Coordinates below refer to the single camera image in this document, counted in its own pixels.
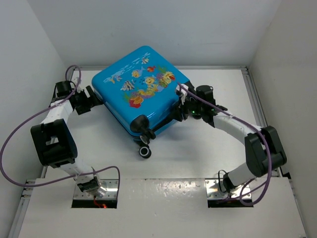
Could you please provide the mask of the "blue suitcase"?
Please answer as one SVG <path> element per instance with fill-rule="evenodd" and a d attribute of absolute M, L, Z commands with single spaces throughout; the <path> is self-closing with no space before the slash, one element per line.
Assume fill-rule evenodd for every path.
<path fill-rule="evenodd" d="M 176 122 L 170 117 L 179 102 L 175 93 L 190 80 L 162 55 L 141 46 L 92 78 L 97 97 L 132 137 L 144 159 L 151 156 L 151 140 Z"/>

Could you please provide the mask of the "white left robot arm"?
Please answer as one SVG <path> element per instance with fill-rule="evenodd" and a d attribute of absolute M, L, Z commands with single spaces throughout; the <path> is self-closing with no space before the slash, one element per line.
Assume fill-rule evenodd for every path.
<path fill-rule="evenodd" d="M 101 105 L 101 101 L 91 86 L 71 94 L 74 86 L 72 81 L 56 83 L 50 103 L 51 110 L 39 125 L 31 127 L 30 132 L 43 166 L 63 170 L 73 176 L 81 192 L 99 197 L 100 178 L 93 167 L 78 158 L 77 146 L 67 121 L 73 112 L 78 115 L 87 113 L 92 107 Z"/>

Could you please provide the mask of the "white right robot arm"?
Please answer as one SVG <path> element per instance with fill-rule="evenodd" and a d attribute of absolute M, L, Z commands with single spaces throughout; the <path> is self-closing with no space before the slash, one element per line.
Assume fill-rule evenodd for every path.
<path fill-rule="evenodd" d="M 287 157 L 277 130 L 272 126 L 250 124 L 229 113 L 227 108 L 216 105 L 211 86 L 202 85 L 192 89 L 185 84 L 178 84 L 175 93 L 179 97 L 176 107 L 179 121 L 187 117 L 202 119 L 213 128 L 234 137 L 245 147 L 245 163 L 224 174 L 219 182 L 222 192 L 229 193 L 252 179 L 269 176 L 274 169 L 286 164 Z"/>

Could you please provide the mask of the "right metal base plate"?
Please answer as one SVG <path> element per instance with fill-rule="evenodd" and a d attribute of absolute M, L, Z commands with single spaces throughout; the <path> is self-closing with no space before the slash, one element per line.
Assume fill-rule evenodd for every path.
<path fill-rule="evenodd" d="M 243 185 L 239 185 L 230 192 L 225 190 L 222 178 L 205 179 L 208 201 L 220 201 L 225 199 L 239 199 Z"/>

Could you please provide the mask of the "metal base plate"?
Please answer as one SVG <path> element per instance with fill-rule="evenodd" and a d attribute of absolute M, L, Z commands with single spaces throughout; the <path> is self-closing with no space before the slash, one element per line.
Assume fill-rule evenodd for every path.
<path fill-rule="evenodd" d="M 92 200 L 94 196 L 101 200 L 115 200 L 117 198 L 118 180 L 117 179 L 101 179 L 99 189 L 93 194 L 82 192 L 78 186 L 75 186 L 73 199 L 75 200 Z"/>
<path fill-rule="evenodd" d="M 220 201 L 225 199 L 239 199 L 243 185 L 239 185 L 230 192 L 225 190 L 222 178 L 205 179 L 208 201 Z"/>

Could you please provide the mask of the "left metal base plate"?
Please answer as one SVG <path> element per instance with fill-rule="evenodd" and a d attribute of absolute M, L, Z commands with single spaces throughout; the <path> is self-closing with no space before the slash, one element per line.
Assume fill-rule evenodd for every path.
<path fill-rule="evenodd" d="M 94 196 L 101 200 L 115 200 L 117 198 L 118 180 L 117 179 L 101 179 L 99 189 L 93 194 L 82 192 L 78 186 L 75 186 L 73 199 L 75 200 L 92 200 Z"/>

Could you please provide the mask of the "aluminium table frame rail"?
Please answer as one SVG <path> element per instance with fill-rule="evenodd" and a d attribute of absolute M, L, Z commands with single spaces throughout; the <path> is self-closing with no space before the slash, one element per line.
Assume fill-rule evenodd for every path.
<path fill-rule="evenodd" d="M 30 202 L 30 198 L 32 195 L 32 188 L 24 187 L 22 190 L 22 194 L 20 196 L 20 201 L 9 231 L 8 238 L 17 238 L 19 237 L 23 221 L 27 212 L 27 208 Z"/>

